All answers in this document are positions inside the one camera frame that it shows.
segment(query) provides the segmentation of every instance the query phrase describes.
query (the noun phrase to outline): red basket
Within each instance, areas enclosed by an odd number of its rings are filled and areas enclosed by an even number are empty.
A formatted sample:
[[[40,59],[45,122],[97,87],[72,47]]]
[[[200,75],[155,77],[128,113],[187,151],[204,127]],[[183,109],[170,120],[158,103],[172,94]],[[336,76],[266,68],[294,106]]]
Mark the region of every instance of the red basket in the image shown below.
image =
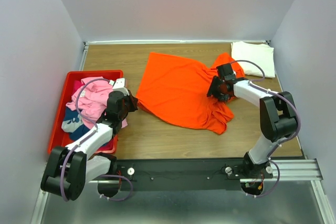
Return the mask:
[[[69,133],[62,130],[62,122],[65,116],[65,104],[71,101],[71,94],[74,88],[74,82],[80,81],[86,77],[100,77],[103,76],[109,80],[117,80],[123,77],[121,70],[102,70],[102,71],[73,71],[67,74],[65,79],[62,95],[60,97],[57,113],[55,117],[54,126],[52,127],[52,133],[49,140],[48,154],[56,146],[66,146],[73,141],[69,138]],[[115,136],[113,140],[108,142],[104,147],[100,147],[97,152],[114,153],[117,149],[118,137]]]

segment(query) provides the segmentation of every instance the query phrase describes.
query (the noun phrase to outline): white wall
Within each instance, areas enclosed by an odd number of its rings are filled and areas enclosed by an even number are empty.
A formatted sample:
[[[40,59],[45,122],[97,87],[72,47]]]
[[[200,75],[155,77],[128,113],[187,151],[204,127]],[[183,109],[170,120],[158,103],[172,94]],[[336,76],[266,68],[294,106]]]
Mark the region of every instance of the white wall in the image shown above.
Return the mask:
[[[276,69],[302,117],[300,142],[317,158],[336,214],[336,0],[295,0],[272,40]]]
[[[84,41],[271,39],[293,0],[62,0]]]
[[[30,223],[81,39],[61,0],[0,0],[0,223]]]

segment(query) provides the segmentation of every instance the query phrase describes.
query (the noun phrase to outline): folded white cloth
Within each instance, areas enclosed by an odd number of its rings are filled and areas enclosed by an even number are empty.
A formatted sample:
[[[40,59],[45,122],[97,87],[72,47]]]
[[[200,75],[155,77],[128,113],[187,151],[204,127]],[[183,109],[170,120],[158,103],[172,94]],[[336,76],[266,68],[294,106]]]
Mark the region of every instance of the folded white cloth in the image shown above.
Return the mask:
[[[232,43],[232,58],[254,62],[263,69],[265,76],[268,78],[275,77],[273,52],[274,48],[267,44],[254,45],[242,41]],[[252,76],[263,75],[257,67],[248,62],[239,62],[239,64],[245,74]]]

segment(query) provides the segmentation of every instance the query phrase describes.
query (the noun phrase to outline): wooden table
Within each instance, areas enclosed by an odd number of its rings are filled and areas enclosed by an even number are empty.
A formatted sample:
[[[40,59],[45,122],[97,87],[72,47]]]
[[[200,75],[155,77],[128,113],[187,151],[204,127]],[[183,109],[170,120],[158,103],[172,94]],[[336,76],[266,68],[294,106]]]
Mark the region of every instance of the wooden table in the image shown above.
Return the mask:
[[[210,67],[218,55],[231,53],[231,47],[229,43],[90,45],[84,70],[121,69],[128,80],[128,89],[136,94],[150,52],[192,58]],[[276,78],[258,84],[280,91]],[[243,157],[260,136],[259,109],[243,99],[236,99],[228,106],[235,118],[228,122],[222,135],[170,125],[141,110],[130,113],[129,126],[118,135],[116,156],[119,159]],[[274,153],[274,156],[301,155],[297,140],[285,143]]]

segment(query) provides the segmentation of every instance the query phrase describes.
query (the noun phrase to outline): orange cloth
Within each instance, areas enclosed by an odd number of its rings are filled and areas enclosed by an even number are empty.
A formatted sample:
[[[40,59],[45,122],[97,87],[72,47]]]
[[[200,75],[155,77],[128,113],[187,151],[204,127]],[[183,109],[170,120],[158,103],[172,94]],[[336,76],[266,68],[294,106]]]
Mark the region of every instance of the orange cloth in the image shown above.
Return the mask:
[[[193,59],[152,52],[136,95],[138,106],[167,123],[222,134],[234,115],[225,103],[206,94],[216,67],[231,61],[229,54],[221,54],[209,69]],[[232,68],[238,78],[245,76],[238,63]]]

